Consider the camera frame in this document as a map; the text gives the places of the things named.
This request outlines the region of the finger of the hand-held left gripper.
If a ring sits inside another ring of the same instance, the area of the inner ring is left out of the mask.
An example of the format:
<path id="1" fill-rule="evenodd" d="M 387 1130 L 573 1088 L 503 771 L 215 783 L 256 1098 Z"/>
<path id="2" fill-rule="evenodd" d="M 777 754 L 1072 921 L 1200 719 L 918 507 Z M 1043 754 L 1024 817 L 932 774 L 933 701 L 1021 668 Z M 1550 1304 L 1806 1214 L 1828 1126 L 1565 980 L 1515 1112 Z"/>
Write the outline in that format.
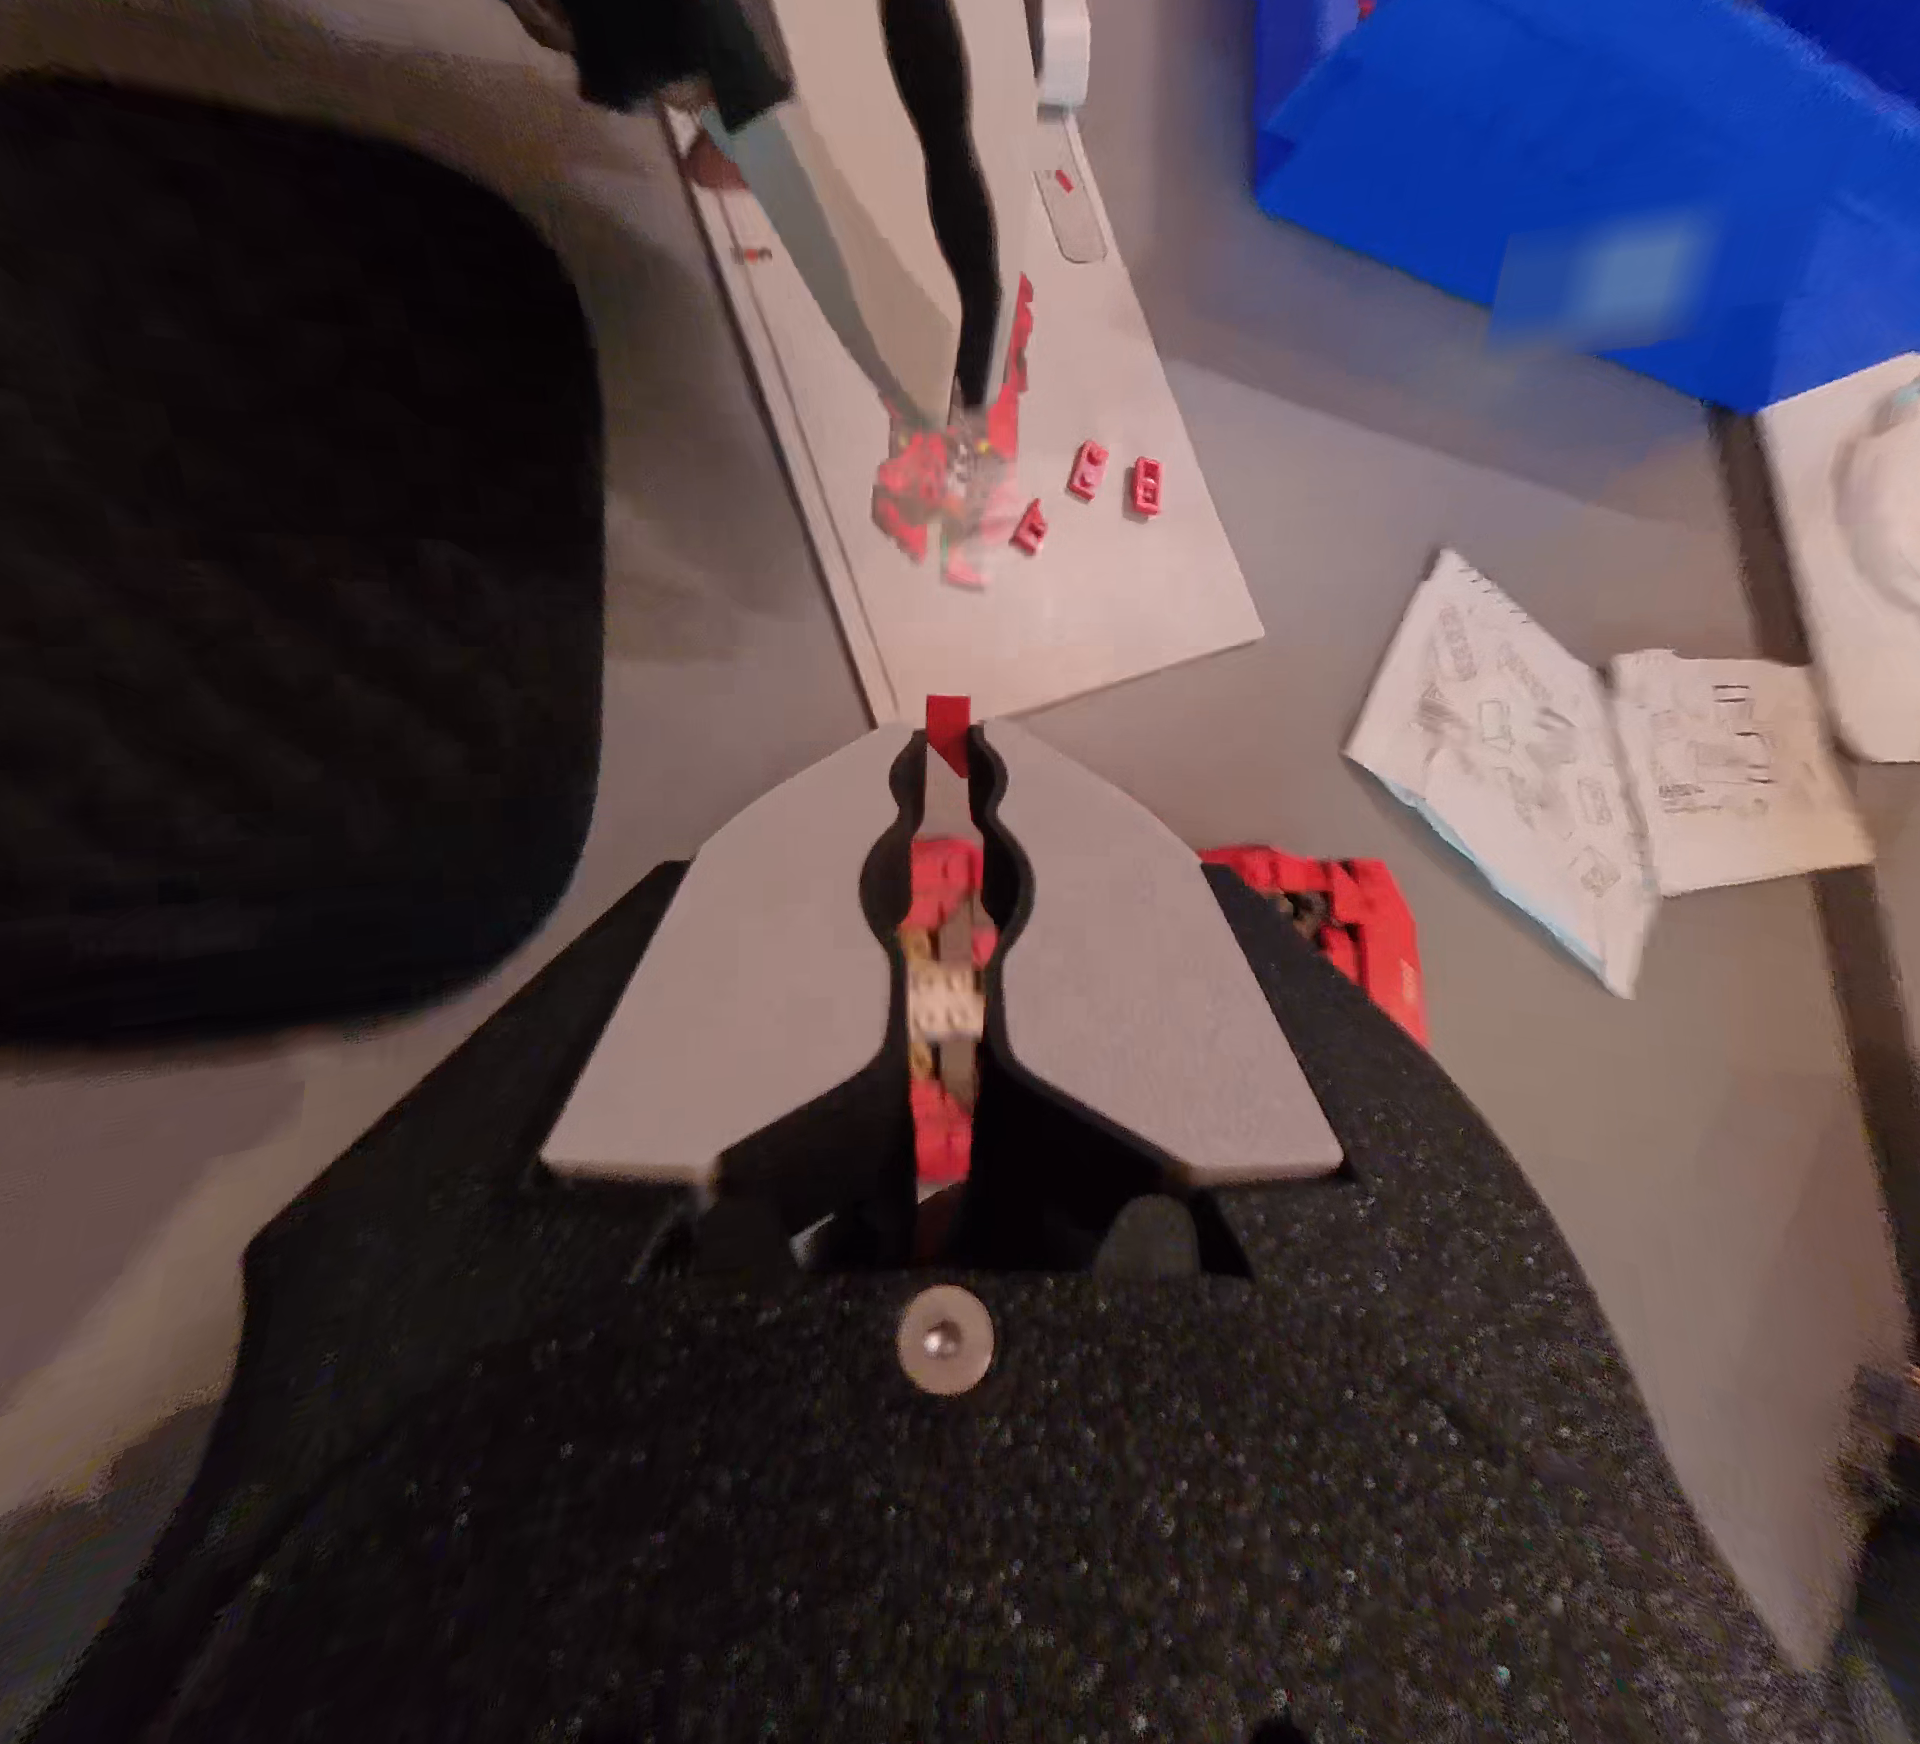
<path id="1" fill-rule="evenodd" d="M 913 52 L 928 76 L 913 125 L 935 244 L 964 310 L 956 394 L 982 409 L 1001 385 L 1024 271 L 1043 0 L 924 5 L 932 27 Z"/>
<path id="2" fill-rule="evenodd" d="M 770 0 L 791 81 L 732 156 L 842 347 L 905 413 L 948 418 L 964 304 L 879 0 Z"/>

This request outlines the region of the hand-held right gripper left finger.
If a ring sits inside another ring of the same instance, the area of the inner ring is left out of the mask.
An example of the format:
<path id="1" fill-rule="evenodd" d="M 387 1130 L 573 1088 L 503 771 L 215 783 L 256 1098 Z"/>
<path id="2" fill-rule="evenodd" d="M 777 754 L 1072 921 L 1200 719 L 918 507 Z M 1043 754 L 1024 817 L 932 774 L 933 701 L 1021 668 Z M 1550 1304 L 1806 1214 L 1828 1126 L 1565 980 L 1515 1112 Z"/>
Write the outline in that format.
<path id="1" fill-rule="evenodd" d="M 866 1207 L 902 1244 L 924 762 L 924 733 L 879 725 L 698 847 L 547 1135 L 555 1176 L 757 1203 L 788 1234 Z"/>

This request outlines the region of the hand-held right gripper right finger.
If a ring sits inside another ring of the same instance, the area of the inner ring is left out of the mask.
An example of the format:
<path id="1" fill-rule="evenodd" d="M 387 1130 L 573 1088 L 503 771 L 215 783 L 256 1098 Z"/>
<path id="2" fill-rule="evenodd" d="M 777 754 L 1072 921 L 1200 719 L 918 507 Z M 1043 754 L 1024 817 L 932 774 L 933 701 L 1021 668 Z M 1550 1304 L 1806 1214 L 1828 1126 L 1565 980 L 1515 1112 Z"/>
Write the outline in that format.
<path id="1" fill-rule="evenodd" d="M 1346 1148 L 1195 850 L 1016 719 L 972 728 L 997 925 L 982 1252 L 1096 1252 L 1139 1197 L 1337 1177 Z"/>

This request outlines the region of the red brick toy car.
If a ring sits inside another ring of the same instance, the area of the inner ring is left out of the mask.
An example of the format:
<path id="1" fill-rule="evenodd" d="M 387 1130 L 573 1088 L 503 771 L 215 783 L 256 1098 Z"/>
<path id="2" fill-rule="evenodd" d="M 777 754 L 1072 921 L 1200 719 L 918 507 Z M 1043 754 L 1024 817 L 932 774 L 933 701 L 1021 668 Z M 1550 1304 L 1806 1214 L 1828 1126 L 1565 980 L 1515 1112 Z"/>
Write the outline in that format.
<path id="1" fill-rule="evenodd" d="M 1264 897 L 1407 1037 L 1428 1040 L 1419 925 L 1385 863 L 1308 859 L 1271 845 L 1223 845 L 1200 859 Z M 964 1181 L 972 1155 L 984 970 L 1000 942 L 982 881 L 979 841 L 935 836 L 911 845 L 911 903 L 897 941 L 906 966 L 906 1094 L 924 1196 Z"/>

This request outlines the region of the red brick car fragment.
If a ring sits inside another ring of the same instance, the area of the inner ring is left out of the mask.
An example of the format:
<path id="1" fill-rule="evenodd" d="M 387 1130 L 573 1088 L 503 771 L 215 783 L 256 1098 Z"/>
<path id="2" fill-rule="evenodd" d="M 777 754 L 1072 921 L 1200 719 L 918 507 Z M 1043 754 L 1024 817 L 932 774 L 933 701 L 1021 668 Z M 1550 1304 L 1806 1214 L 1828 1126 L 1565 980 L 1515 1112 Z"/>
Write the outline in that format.
<path id="1" fill-rule="evenodd" d="M 1035 283 L 1020 280 L 1006 370 L 984 412 L 959 413 L 940 430 L 911 430 L 892 413 L 888 455 L 877 468 L 872 522 L 911 563 L 939 553 L 940 580 L 982 593 L 1015 553 L 1032 507 L 1021 488 L 1021 407 L 1026 346 L 1035 336 Z"/>

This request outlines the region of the light grey sorting tray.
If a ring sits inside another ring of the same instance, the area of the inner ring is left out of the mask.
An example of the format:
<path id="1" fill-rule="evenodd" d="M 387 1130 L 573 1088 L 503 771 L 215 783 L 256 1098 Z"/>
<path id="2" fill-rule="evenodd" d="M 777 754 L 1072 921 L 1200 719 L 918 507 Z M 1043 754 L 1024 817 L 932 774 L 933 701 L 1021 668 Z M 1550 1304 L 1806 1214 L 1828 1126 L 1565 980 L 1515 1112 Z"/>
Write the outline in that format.
<path id="1" fill-rule="evenodd" d="M 1043 501 L 1038 555 L 987 590 L 911 563 L 872 522 L 892 417 L 804 292 L 755 195 L 692 187 L 750 374 L 875 723 L 918 723 L 928 694 L 978 717 L 1047 708 L 1261 637 L 1072 114 L 1043 114 L 1026 238 L 1035 332 L 1020 479 Z M 1091 505 L 1066 492 L 1086 439 L 1109 447 Z M 1128 471 L 1164 462 L 1164 515 L 1128 511 Z"/>
<path id="2" fill-rule="evenodd" d="M 1866 763 L 1919 762 L 1916 664 L 1859 658 L 1859 582 L 1834 515 L 1834 455 L 1870 407 L 1890 386 L 1919 379 L 1908 353 L 1769 407 L 1759 417 L 1773 501 L 1828 711 L 1844 748 Z"/>

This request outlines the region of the printed white paper bag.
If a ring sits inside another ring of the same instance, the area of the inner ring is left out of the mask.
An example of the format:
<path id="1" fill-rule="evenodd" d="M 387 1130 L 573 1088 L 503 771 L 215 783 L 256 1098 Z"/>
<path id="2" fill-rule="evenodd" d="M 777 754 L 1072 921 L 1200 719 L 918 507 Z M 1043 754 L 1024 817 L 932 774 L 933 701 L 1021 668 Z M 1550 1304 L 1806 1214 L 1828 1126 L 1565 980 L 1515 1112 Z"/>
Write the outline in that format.
<path id="1" fill-rule="evenodd" d="M 1412 594 L 1342 752 L 1633 997 L 1659 881 L 1611 694 L 1458 552 Z"/>
<path id="2" fill-rule="evenodd" d="M 1875 864 L 1808 667 L 1647 650 L 1606 676 L 1666 898 Z"/>

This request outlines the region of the white round object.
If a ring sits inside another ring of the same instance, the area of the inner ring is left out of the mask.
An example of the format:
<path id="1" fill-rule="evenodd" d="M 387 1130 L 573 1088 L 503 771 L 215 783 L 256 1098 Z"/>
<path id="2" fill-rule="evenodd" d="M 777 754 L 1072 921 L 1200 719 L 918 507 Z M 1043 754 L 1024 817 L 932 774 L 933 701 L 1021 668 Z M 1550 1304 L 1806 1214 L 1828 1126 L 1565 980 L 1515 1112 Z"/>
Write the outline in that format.
<path id="1" fill-rule="evenodd" d="M 1834 455 L 1834 515 L 1859 582 L 1859 658 L 1916 664 L 1919 379 L 1878 396 Z"/>

